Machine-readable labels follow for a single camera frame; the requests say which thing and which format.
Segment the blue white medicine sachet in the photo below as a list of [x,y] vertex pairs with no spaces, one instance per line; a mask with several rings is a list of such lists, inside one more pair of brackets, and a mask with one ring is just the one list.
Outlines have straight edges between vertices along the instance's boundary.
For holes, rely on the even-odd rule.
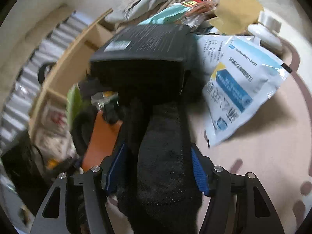
[[241,37],[231,37],[223,50],[203,87],[210,147],[230,138],[247,123],[291,73],[276,55]]

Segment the black knit fabric garment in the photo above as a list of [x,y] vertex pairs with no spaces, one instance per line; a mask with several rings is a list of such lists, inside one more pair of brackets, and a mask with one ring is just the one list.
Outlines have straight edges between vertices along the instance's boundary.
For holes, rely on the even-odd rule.
[[123,123],[118,209],[135,233],[196,233],[202,195],[192,166],[183,61],[92,62],[90,75],[118,92]]

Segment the wooden low shelf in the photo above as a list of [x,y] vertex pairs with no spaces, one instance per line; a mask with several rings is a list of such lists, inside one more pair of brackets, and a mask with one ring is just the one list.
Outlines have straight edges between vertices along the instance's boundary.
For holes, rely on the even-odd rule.
[[46,103],[50,100],[65,105],[68,90],[89,70],[91,55],[112,38],[114,26],[109,23],[101,25],[104,17],[112,12],[113,9],[107,10],[83,29],[51,69],[30,112],[28,133],[31,141],[35,141]]

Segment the white plastic bottle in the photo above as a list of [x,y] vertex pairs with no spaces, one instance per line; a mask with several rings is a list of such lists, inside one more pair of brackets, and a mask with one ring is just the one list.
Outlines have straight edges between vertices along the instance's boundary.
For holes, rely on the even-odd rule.
[[279,37],[281,23],[267,14],[265,11],[259,13],[258,21],[247,27],[247,32],[260,38],[261,43],[271,51],[281,53],[282,42]]

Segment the black cardboard box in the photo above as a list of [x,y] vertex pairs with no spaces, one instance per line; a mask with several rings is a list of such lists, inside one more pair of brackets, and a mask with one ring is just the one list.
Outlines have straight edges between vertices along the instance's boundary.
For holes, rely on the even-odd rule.
[[195,39],[186,25],[135,25],[115,34],[91,56],[90,62],[110,60],[188,62],[195,53]]

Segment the yellow paper piece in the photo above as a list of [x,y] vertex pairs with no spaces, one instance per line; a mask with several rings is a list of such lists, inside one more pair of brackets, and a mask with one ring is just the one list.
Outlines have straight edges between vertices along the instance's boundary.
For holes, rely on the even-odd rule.
[[237,35],[257,22],[261,11],[263,6],[258,0],[219,0],[216,17],[209,23],[222,33]]

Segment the green patterned pouch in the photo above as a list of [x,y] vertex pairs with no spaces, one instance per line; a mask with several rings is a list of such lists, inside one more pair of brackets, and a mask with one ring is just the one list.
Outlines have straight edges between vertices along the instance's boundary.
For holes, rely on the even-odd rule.
[[74,84],[67,93],[66,116],[69,130],[72,130],[74,119],[82,108],[82,97],[78,84]]

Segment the grey curtain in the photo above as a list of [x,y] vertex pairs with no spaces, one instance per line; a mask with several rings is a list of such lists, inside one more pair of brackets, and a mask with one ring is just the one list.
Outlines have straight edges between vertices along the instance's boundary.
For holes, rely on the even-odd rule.
[[1,149],[28,126],[29,112],[40,91],[38,71],[57,62],[75,38],[90,24],[80,11],[61,7],[30,30],[1,68]]

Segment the teal wet wipes pack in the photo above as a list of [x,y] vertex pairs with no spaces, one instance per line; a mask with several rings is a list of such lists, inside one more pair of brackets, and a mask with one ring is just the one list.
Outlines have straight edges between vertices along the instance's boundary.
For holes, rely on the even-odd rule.
[[177,3],[140,22],[138,25],[171,24],[180,19],[189,10],[190,7]]

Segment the red snack packet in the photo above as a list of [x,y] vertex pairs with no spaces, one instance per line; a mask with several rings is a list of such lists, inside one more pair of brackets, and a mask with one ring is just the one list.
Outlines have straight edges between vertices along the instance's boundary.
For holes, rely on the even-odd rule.
[[178,20],[191,29],[198,28],[206,20],[214,18],[217,4],[212,0],[185,0],[181,3],[188,10]]

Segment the white medicine pouch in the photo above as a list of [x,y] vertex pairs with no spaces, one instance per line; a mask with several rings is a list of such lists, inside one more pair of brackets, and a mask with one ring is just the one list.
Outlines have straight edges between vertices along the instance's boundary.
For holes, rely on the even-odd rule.
[[213,73],[224,55],[223,47],[228,41],[234,39],[251,41],[256,45],[260,45],[260,38],[255,36],[196,34],[199,64],[204,75],[210,76]]

